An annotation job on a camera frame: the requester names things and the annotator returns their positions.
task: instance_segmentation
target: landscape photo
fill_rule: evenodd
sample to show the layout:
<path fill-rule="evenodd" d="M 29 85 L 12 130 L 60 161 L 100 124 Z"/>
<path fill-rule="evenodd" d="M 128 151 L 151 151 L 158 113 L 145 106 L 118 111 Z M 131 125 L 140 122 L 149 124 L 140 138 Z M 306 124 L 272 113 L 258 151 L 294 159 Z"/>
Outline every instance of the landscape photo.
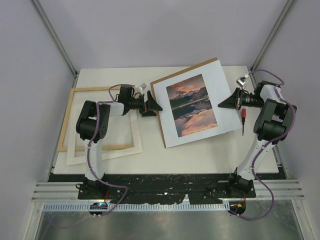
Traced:
<path fill-rule="evenodd" d="M 178 137 L 218 126 L 202 74 L 167 86 Z"/>

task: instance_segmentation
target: red screwdriver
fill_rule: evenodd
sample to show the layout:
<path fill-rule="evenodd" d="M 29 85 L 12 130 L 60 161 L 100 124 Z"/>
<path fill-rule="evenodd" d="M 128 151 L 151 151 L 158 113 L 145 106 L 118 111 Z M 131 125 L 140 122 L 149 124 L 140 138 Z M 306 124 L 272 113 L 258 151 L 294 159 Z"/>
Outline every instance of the red screwdriver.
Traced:
<path fill-rule="evenodd" d="M 241 111 L 241 118 L 242 118 L 242 136 L 244 135 L 244 132 L 245 132 L 246 115 L 247 115 L 247 111 L 246 111 L 245 108 L 243 108 L 242 111 Z"/>

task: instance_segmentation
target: wall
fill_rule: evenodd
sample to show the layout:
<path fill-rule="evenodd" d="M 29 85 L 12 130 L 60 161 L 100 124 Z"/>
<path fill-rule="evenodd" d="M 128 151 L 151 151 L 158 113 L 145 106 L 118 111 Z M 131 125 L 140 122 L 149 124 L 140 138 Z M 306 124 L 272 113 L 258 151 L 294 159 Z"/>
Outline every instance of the wall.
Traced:
<path fill-rule="evenodd" d="M 259 66 L 283 78 L 283 96 L 297 105 L 295 126 L 279 147 L 289 173 L 302 185 L 314 227 L 320 226 L 319 9 L 319 0 L 297 1 Z M 260 74 L 262 79 L 274 81 Z"/>
<path fill-rule="evenodd" d="M 72 74 L 27 0 L 0 8 L 0 233 L 21 239 L 58 139 Z"/>
<path fill-rule="evenodd" d="M 251 65 L 286 0 L 40 0 L 76 69 Z"/>

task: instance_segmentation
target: white tabletop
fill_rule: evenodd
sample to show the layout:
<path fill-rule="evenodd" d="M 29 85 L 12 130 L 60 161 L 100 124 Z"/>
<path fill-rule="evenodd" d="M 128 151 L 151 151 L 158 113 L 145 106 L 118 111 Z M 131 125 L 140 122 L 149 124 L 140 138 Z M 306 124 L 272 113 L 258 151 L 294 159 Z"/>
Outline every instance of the white tabletop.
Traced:
<path fill-rule="evenodd" d="M 186 67 L 134 67 L 81 69 L 77 88 L 106 87 L 116 84 L 147 84 Z M 222 67 L 230 91 L 237 87 L 236 79 L 248 74 L 246 66 Z M 246 88 L 253 91 L 249 82 Z M 242 162 L 254 140 L 257 108 L 247 108 L 244 136 L 235 130 L 187 144 L 164 148 L 156 117 L 138 117 L 142 153 L 103 161 L 107 174 L 220 174 L 231 173 Z M 66 153 L 59 152 L 54 174 L 84 174 L 85 164 L 66 165 Z M 278 173 L 273 152 L 265 157 L 258 173 Z"/>

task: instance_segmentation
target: floor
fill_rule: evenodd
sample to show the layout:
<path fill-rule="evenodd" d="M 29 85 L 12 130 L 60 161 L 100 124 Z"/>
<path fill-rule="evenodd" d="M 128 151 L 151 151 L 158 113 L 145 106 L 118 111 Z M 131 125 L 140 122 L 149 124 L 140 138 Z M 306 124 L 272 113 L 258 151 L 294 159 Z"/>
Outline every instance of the floor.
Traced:
<path fill-rule="evenodd" d="M 245 216 L 263 215 L 271 201 L 248 201 Z M 246 221 L 226 211 L 43 212 L 36 240 L 303 240 L 292 202 L 275 202 L 271 214 Z"/>

